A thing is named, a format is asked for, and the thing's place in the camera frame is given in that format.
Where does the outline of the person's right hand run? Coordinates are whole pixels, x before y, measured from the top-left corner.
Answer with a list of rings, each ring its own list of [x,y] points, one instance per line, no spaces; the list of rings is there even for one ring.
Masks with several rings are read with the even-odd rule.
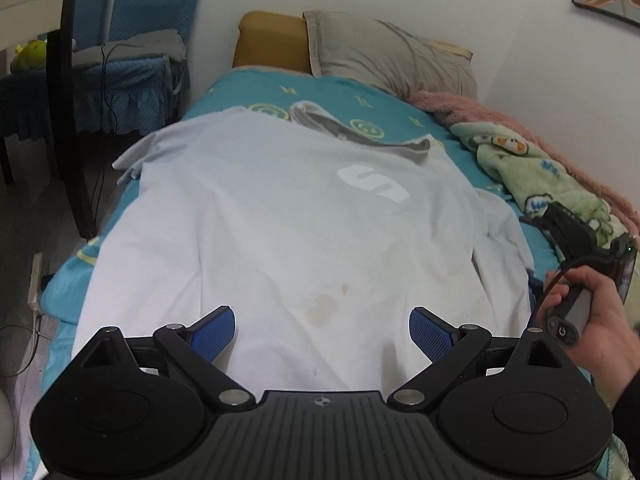
[[[554,285],[558,272],[544,280],[547,297],[537,318],[544,322],[549,309],[558,306],[570,285],[582,285],[591,292],[591,311],[582,338],[566,350],[578,367],[588,370],[609,406],[614,406],[639,371],[639,338],[628,324],[624,306],[614,282],[589,266],[568,270]]]

